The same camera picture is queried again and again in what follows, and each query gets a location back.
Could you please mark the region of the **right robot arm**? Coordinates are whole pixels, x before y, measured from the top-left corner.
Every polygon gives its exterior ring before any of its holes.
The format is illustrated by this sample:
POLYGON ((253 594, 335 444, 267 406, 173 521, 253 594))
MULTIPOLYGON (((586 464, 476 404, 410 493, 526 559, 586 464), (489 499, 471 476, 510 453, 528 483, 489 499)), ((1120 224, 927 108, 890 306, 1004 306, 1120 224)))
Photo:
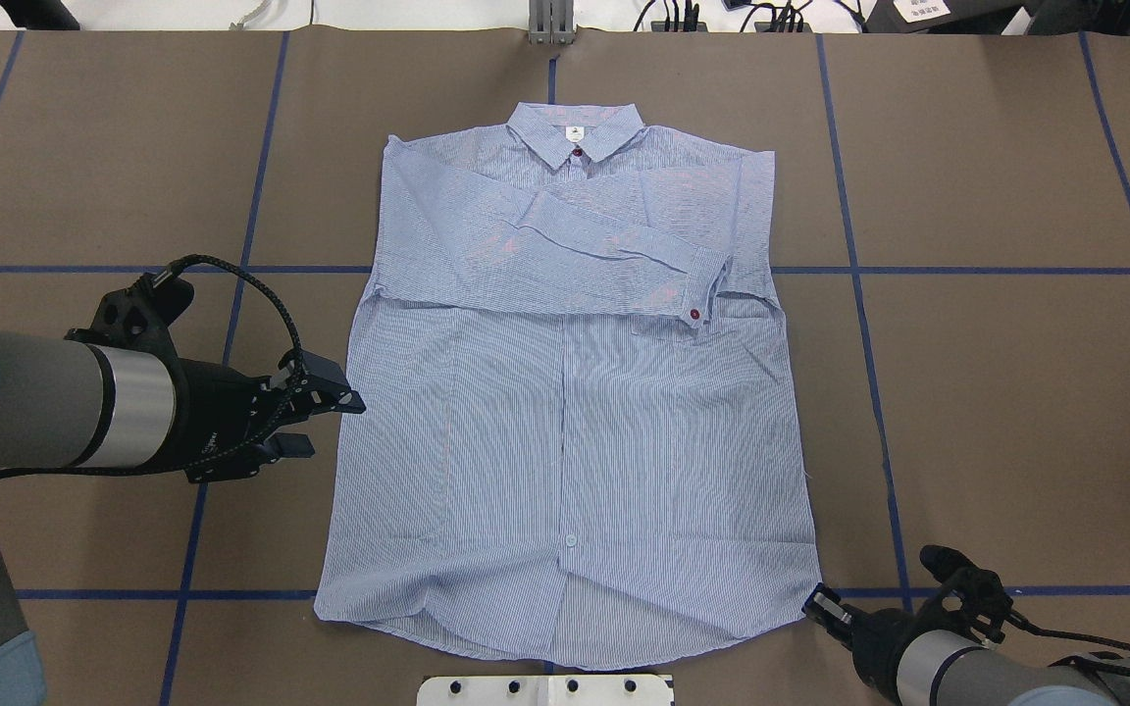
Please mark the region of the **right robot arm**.
POLYGON ((1028 629, 1008 598, 942 586, 916 611, 864 611, 829 585, 802 612, 851 654, 857 677, 889 705, 1130 705, 1130 647, 1028 666, 999 652, 1003 630, 1028 629))

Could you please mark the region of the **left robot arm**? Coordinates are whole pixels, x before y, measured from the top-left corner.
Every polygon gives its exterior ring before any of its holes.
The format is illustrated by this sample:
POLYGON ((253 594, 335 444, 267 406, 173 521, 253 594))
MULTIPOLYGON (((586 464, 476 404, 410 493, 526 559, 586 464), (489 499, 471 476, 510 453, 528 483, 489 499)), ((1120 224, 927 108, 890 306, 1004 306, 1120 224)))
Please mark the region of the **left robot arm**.
MULTIPOLYGON (((313 455, 308 437, 287 426, 364 408, 341 367, 306 350, 252 378, 179 357, 166 328, 76 329, 64 339, 0 330, 0 481, 247 479, 313 455)), ((36 637, 0 550, 0 705, 40 705, 46 692, 36 637)))

